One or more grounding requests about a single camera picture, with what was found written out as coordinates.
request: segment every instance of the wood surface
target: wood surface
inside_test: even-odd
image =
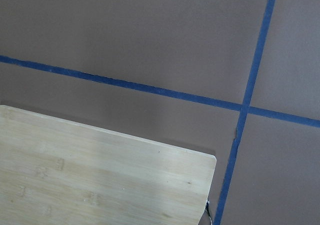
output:
[[[213,155],[0,105],[1,225],[197,225],[215,166]]]

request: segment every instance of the light wood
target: light wood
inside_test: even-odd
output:
[[[215,166],[213,155],[0,105],[2,225],[197,225]]]

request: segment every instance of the blue painter's tape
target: blue painter's tape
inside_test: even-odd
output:
[[[263,108],[254,107],[254,106],[249,107],[248,113],[263,116],[263,117],[268,117],[272,119],[279,119],[279,120],[283,120],[291,123],[320,128],[320,120],[311,119],[303,116],[296,116],[296,115],[287,114],[283,112],[271,111]]]
[[[260,61],[262,58],[262,54],[264,51],[264,46],[268,34],[268,29],[271,21],[271,16],[274,10],[276,0],[267,0],[265,11],[264,11],[264,16],[262,20],[262,25],[260,28],[260,33],[258,37],[258,41],[255,47],[255,52],[253,56],[253,61],[250,69],[250,74],[248,78],[248,82],[246,84],[245,88],[245,93],[242,101],[242,108],[240,110],[238,122],[236,125],[236,137],[233,140],[232,146],[231,146],[231,151],[228,159],[228,163],[226,166],[226,171],[224,174],[224,179],[223,179],[223,184],[222,184],[222,189],[220,192],[216,212],[215,212],[215,217],[214,217],[214,222],[213,225],[220,225],[221,224],[221,219],[224,213],[225,205],[226,205],[226,200],[229,192],[229,187],[232,179],[232,175],[234,172],[235,164],[236,164],[236,159],[237,159],[237,153],[238,153],[238,147],[241,142],[242,134],[245,128],[245,123],[249,111],[249,106],[252,98],[252,94],[254,91],[257,75],[258,75],[258,70],[260,66]]]
[[[209,98],[209,97],[205,97],[205,96],[193,95],[193,94],[189,94],[189,93],[185,93],[185,92],[169,90],[169,89],[145,85],[145,84],[141,84],[141,83],[113,79],[113,78],[105,77],[105,76],[93,75],[93,74],[89,74],[89,73],[85,73],[85,72],[81,72],[81,71],[77,71],[77,70],[66,69],[66,68],[62,68],[62,67],[58,67],[58,66],[46,65],[46,64],[42,64],[42,63],[38,63],[38,62],[33,62],[33,61],[23,61],[23,60],[18,60],[18,59],[14,59],[11,57],[0,55],[0,62],[18,65],[18,66],[25,67],[25,68],[31,68],[31,69],[41,70],[41,71],[45,71],[45,72],[50,72],[50,73],[54,73],[54,74],[61,74],[61,75],[69,76],[69,77],[89,80],[89,81],[93,81],[93,82],[97,82],[97,83],[103,83],[103,84],[113,85],[113,86],[117,86],[117,87],[133,89],[133,90],[142,91],[142,92],[146,92],[146,93],[162,95],[162,96],[166,96],[166,97],[170,97],[170,98],[186,100],[186,101],[190,101],[190,102],[194,102],[194,103],[205,104],[205,105],[210,105],[210,106],[214,106],[214,107],[234,110],[234,111],[240,111],[240,109],[241,109],[241,104],[237,104],[237,103],[233,103],[233,102],[229,102],[229,101],[223,101],[223,100],[218,100],[218,99]]]

